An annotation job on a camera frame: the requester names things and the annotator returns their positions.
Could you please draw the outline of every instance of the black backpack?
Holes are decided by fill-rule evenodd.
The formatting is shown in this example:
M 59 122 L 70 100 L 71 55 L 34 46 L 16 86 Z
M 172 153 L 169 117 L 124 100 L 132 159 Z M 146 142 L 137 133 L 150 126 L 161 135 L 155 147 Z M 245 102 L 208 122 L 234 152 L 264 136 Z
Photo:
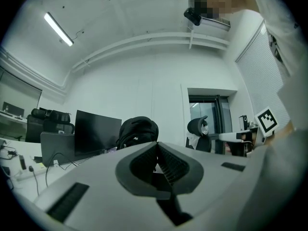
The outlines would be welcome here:
M 157 138 L 157 124 L 145 116 L 138 116 L 123 123 L 116 146 L 117 150 L 120 150 L 136 144 L 157 141 Z

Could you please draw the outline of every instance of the black monitor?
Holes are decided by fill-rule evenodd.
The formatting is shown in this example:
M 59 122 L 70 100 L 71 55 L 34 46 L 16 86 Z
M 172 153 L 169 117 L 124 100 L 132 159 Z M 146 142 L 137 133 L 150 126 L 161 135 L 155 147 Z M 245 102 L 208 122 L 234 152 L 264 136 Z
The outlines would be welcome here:
M 116 146 L 122 120 L 77 110 L 75 155 L 108 150 Z
M 3 102 L 2 109 L 5 110 L 7 113 L 10 113 L 10 114 L 15 115 L 15 116 L 24 116 L 24 112 L 25 112 L 24 109 L 19 108 L 15 105 L 7 103 L 7 102 Z

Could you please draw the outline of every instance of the black office chair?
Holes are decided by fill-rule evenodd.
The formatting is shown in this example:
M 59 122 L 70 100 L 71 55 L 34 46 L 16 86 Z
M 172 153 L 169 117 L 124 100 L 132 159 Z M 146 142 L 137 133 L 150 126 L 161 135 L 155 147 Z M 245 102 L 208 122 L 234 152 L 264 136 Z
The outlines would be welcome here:
M 187 125 L 187 130 L 200 137 L 196 150 L 203 152 L 211 152 L 212 149 L 212 141 L 209 136 L 205 135 L 201 131 L 201 126 L 207 125 L 205 119 L 207 119 L 207 115 L 202 118 L 196 118 L 191 120 Z M 186 139 L 186 147 L 193 149 L 191 145 L 189 145 L 189 139 Z
M 40 143 L 40 134 L 43 132 L 43 122 L 45 112 L 39 109 L 33 109 L 27 117 L 26 142 Z
M 68 113 L 53 110 L 48 119 L 44 120 L 43 131 L 49 133 L 58 133 L 63 131 L 66 134 L 73 134 L 75 126 L 70 123 L 70 117 Z

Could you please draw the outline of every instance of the ceiling light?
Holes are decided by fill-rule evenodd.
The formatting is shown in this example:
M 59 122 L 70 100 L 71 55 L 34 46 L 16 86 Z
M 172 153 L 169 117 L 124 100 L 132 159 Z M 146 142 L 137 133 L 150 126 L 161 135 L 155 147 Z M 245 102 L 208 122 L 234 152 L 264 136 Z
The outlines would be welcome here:
M 56 31 L 56 33 L 64 40 L 68 46 L 72 46 L 74 42 L 70 39 L 70 37 L 63 31 L 60 25 L 55 21 L 52 15 L 48 12 L 45 14 L 44 19 L 48 22 L 48 24 Z

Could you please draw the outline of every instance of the white ceiling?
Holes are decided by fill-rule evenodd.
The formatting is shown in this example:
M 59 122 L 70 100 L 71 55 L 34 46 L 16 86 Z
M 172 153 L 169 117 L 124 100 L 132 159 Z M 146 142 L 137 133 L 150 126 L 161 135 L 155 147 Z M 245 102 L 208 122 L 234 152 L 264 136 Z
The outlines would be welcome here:
M 50 67 L 67 72 L 81 58 L 123 39 L 188 32 L 187 7 L 188 0 L 27 0 L 2 46 L 38 71 L 45 67 L 47 75 Z M 84 33 L 68 47 L 44 20 L 46 12 L 70 38 Z M 198 33 L 208 34 L 200 28 Z

